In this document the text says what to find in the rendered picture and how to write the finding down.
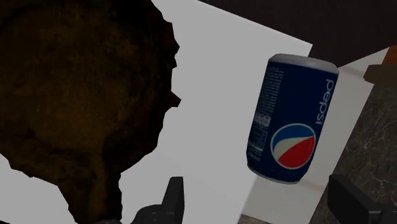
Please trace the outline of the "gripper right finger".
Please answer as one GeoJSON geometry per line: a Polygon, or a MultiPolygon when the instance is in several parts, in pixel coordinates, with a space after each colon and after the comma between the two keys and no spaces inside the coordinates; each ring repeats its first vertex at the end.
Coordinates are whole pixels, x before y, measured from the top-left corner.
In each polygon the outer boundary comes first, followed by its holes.
{"type": "Polygon", "coordinates": [[[327,206],[339,224],[397,224],[397,206],[374,202],[341,174],[329,176],[327,206]]]}

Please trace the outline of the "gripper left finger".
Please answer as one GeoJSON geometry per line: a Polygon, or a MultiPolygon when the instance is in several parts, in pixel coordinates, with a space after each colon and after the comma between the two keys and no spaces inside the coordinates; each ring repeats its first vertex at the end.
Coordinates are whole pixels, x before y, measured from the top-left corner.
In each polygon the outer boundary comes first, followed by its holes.
{"type": "Polygon", "coordinates": [[[141,208],[131,224],[182,224],[185,211],[182,176],[171,177],[161,204],[141,208]]]}

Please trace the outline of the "blue soda can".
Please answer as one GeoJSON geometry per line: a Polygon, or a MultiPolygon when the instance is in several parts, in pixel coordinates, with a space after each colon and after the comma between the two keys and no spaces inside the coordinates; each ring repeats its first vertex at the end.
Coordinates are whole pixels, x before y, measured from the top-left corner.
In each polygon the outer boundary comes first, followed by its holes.
{"type": "Polygon", "coordinates": [[[269,58],[247,140],[247,166],[286,184],[309,170],[339,71],[320,59],[278,53],[269,58]]]}

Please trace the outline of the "dark brown lumpy object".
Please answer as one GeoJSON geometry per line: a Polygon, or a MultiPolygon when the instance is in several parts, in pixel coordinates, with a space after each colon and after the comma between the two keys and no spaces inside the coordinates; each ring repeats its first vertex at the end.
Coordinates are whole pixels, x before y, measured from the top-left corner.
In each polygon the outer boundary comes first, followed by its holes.
{"type": "Polygon", "coordinates": [[[0,0],[0,154],[77,224],[121,220],[122,172],[180,102],[178,49],[152,0],[0,0]]]}

